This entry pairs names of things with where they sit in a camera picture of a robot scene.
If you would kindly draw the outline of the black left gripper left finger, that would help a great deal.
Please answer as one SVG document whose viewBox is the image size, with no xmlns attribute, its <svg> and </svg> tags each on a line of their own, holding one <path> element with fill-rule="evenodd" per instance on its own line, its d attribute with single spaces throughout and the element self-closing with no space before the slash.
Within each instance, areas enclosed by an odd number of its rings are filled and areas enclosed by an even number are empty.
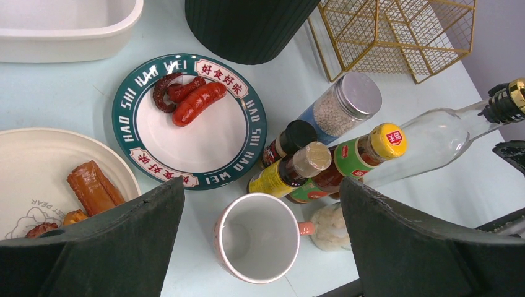
<svg viewBox="0 0 525 297">
<path fill-rule="evenodd" d="M 174 178 L 79 223 L 1 241 L 1 295 L 159 296 L 184 202 Z"/>
</svg>

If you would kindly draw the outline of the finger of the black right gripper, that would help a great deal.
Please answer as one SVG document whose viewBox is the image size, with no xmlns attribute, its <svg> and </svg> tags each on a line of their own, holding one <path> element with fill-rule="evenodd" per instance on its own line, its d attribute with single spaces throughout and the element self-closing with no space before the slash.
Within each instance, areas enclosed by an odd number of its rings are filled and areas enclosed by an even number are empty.
<svg viewBox="0 0 525 297">
<path fill-rule="evenodd" d="M 524 239 L 524 208 L 481 225 L 477 230 Z"/>
<path fill-rule="evenodd" d="M 524 170 L 524 141 L 511 140 L 508 142 L 501 142 L 496 144 L 492 152 L 516 168 L 522 174 Z"/>
</svg>

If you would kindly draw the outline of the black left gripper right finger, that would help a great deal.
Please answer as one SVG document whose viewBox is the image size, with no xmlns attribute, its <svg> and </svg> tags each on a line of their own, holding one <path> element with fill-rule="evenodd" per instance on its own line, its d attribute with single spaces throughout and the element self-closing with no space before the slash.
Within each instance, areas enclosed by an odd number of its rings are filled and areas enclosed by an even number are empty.
<svg viewBox="0 0 525 297">
<path fill-rule="evenodd" d="M 346 178 L 341 207 L 365 296 L 523 296 L 524 240 L 447 222 Z"/>
</svg>

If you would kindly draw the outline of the black lid spice jar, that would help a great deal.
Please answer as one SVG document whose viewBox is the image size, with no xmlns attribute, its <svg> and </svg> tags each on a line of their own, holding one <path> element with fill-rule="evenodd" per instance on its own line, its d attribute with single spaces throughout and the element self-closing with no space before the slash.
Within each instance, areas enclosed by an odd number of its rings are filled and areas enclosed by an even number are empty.
<svg viewBox="0 0 525 297">
<path fill-rule="evenodd" d="M 350 236 L 347 232 L 341 203 L 326 205 L 311 217 L 315 232 L 310 236 L 314 244 L 323 251 L 350 251 Z"/>
</svg>

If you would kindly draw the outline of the clear glass oil bottle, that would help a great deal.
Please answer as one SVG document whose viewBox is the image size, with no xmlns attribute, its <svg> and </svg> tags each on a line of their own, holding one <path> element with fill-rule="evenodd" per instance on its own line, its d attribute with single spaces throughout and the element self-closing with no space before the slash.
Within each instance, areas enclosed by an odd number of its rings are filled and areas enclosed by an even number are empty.
<svg viewBox="0 0 525 297">
<path fill-rule="evenodd" d="M 524 78 L 498 84 L 489 98 L 454 110 L 436 108 L 402 124 L 406 153 L 363 177 L 377 187 L 449 165 L 479 137 L 501 126 L 524 120 Z"/>
</svg>

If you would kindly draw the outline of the silver lid pepper jar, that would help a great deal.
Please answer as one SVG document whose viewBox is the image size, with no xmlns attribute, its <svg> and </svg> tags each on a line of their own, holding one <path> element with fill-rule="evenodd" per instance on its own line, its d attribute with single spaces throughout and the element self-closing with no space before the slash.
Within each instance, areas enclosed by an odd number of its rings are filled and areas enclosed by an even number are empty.
<svg viewBox="0 0 525 297">
<path fill-rule="evenodd" d="M 367 75 L 348 72 L 337 79 L 298 119 L 310 123 L 318 141 L 329 145 L 379 112 L 382 96 Z"/>
</svg>

